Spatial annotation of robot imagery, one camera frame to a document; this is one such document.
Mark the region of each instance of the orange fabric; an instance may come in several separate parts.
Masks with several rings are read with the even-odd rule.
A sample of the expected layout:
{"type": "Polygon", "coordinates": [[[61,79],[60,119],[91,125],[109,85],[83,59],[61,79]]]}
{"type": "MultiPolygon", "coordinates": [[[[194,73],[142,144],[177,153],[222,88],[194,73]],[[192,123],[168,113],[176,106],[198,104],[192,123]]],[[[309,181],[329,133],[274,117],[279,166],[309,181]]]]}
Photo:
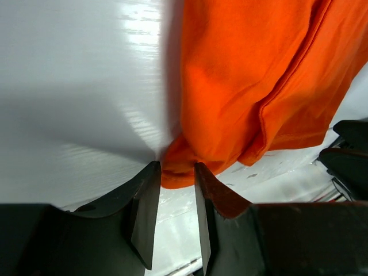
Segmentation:
{"type": "Polygon", "coordinates": [[[267,150],[323,141],[368,60],[367,0],[186,0],[182,134],[163,162],[163,187],[194,183],[267,150]]]}

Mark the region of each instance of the white surface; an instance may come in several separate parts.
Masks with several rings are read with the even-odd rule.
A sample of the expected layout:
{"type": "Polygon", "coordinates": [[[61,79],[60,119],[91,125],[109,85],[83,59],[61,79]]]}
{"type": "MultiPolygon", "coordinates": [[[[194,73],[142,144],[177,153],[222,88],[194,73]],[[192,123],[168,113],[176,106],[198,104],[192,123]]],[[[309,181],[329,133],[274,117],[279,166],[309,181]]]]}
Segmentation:
{"type": "MultiPolygon", "coordinates": [[[[0,0],[1,202],[80,204],[160,155],[179,131],[182,5],[0,0]]],[[[368,117],[367,88],[365,68],[336,120],[368,117]]],[[[234,164],[219,177],[255,201],[308,198],[318,185],[290,194],[290,183],[321,182],[308,164],[333,139],[330,132],[322,147],[267,153],[250,168],[234,164]]],[[[186,266],[200,258],[197,227],[193,188],[163,189],[147,275],[198,266],[186,266]]]]}

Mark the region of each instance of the black mechanical part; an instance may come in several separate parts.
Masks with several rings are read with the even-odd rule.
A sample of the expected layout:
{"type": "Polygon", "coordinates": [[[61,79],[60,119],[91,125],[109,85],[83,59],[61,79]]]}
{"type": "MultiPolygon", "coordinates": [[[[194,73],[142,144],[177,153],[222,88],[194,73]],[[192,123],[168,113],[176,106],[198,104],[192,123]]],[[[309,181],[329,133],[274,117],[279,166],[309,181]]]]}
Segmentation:
{"type": "Polygon", "coordinates": [[[368,121],[345,120],[333,128],[340,136],[320,152],[319,161],[348,200],[368,200],[368,121]]]}
{"type": "Polygon", "coordinates": [[[151,162],[75,212],[0,205],[0,275],[143,276],[152,267],[160,174],[151,162]]]}
{"type": "Polygon", "coordinates": [[[368,275],[368,204],[252,204],[195,174],[205,276],[368,275]]]}

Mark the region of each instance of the black plastic part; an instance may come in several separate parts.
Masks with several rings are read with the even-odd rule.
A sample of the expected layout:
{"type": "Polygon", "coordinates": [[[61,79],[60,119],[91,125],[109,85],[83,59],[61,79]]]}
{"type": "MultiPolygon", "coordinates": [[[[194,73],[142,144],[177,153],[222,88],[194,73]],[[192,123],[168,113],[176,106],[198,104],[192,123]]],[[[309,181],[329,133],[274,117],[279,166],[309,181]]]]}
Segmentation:
{"type": "Polygon", "coordinates": [[[205,276],[368,275],[368,205],[252,204],[195,165],[205,276]]]}
{"type": "Polygon", "coordinates": [[[160,172],[151,162],[75,212],[0,205],[0,275],[143,276],[152,266],[160,172]]]}
{"type": "Polygon", "coordinates": [[[333,128],[340,136],[320,152],[319,161],[348,200],[368,200],[368,121],[344,120],[333,128]]]}
{"type": "Polygon", "coordinates": [[[193,273],[194,276],[204,276],[203,269],[199,269],[193,273]]]}
{"type": "Polygon", "coordinates": [[[319,159],[352,200],[368,200],[368,153],[326,148],[320,152],[319,159]]]}
{"type": "Polygon", "coordinates": [[[343,120],[333,128],[355,150],[368,152],[368,120],[343,120]]]}

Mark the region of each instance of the orange cloth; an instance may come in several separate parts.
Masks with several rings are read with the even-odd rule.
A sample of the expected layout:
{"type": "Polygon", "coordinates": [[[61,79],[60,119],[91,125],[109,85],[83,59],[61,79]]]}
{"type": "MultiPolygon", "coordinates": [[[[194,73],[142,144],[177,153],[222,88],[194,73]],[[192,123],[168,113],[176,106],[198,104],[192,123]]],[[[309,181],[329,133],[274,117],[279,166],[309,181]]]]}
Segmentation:
{"type": "Polygon", "coordinates": [[[194,183],[267,150],[323,141],[368,60],[367,0],[186,0],[182,134],[163,162],[163,187],[194,183]]]}

